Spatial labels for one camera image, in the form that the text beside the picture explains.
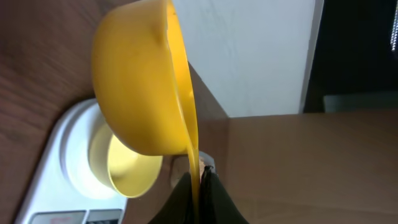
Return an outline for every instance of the kitchen scale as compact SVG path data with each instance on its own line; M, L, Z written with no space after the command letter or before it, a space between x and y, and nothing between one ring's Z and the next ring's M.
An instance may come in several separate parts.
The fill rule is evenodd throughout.
M90 140L107 125L95 99L55 125L16 224L119 224L127 198L103 185L88 163Z

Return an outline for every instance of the pale yellow bowl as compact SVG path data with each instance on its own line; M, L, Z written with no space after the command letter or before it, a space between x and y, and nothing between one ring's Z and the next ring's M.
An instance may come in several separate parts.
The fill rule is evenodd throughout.
M144 156L127 148L107 124L99 128L90 144L92 172L104 185L129 197L146 193L156 181L162 156Z

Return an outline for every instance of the white wall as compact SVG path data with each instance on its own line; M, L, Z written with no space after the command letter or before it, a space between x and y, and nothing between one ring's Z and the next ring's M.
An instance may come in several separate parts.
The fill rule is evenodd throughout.
M173 0L188 60L228 116L300 111L315 1Z

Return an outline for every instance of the scale platform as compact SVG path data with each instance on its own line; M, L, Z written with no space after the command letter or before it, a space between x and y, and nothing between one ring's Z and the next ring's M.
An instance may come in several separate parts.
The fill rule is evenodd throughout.
M69 109L55 125L16 224L119 224L127 198L97 180L90 139L107 125L95 99Z

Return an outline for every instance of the dark background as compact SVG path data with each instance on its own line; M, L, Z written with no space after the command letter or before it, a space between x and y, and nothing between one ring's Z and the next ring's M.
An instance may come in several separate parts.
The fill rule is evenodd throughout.
M325 0L304 112L325 95L398 90L390 46L396 0Z

